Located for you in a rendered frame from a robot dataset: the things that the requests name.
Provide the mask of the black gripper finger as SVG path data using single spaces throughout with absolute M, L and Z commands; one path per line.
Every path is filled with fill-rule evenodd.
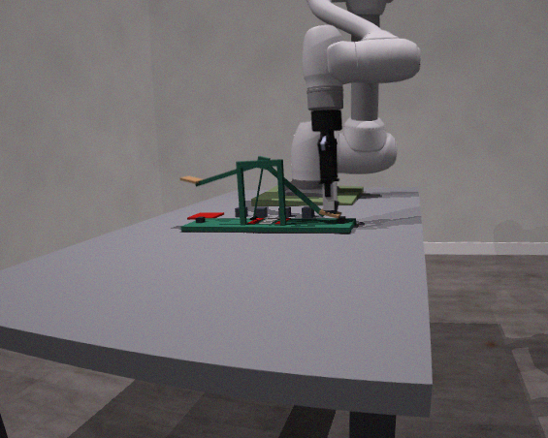
M 335 201 L 338 200 L 338 187 L 337 187 L 337 181 L 339 181 L 338 178 L 338 158 L 337 158 L 337 139 L 335 139 L 335 146 L 334 151 L 335 155 L 333 156 L 333 183 L 334 183 L 334 192 L 335 192 Z
M 334 203 L 334 184 L 333 184 L 333 156 L 335 155 L 335 139 L 331 139 L 332 152 L 330 153 L 329 143 L 326 136 L 322 141 L 318 140 L 320 181 L 322 184 L 323 210 L 335 210 Z M 331 178 L 332 174 L 332 178 Z M 332 182 L 331 182 L 332 180 Z

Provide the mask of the red flat square plate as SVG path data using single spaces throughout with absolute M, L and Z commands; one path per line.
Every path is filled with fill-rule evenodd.
M 187 220 L 196 220 L 197 217 L 206 217 L 206 218 L 217 218 L 221 215 L 224 215 L 224 212 L 208 212 L 208 213 L 198 213 L 193 216 L 187 217 Z

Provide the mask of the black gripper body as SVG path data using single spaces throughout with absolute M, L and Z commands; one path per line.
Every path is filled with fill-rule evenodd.
M 330 153 L 331 139 L 334 139 L 334 131 L 342 129 L 341 109 L 325 109 L 315 110 L 311 112 L 311 125 L 313 132 L 320 132 L 320 141 L 323 136 L 326 136 L 326 141 L 329 143 Z

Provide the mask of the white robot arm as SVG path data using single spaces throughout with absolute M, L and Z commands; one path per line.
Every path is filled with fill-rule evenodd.
M 378 118 L 378 85 L 414 77 L 420 70 L 421 50 L 379 28 L 386 3 L 392 1 L 307 0 L 313 14 L 330 24 L 312 27 L 305 35 L 308 109 L 343 109 L 342 86 L 351 83 L 351 117 L 343 133 L 334 132 L 338 173 L 382 172 L 396 162 L 395 138 Z M 333 2 L 345 2 L 347 11 Z M 342 41 L 337 28 L 351 34 L 351 42 Z M 311 122 L 297 128 L 291 146 L 291 183 L 307 197 L 323 198 L 318 139 L 320 132 L 311 130 Z

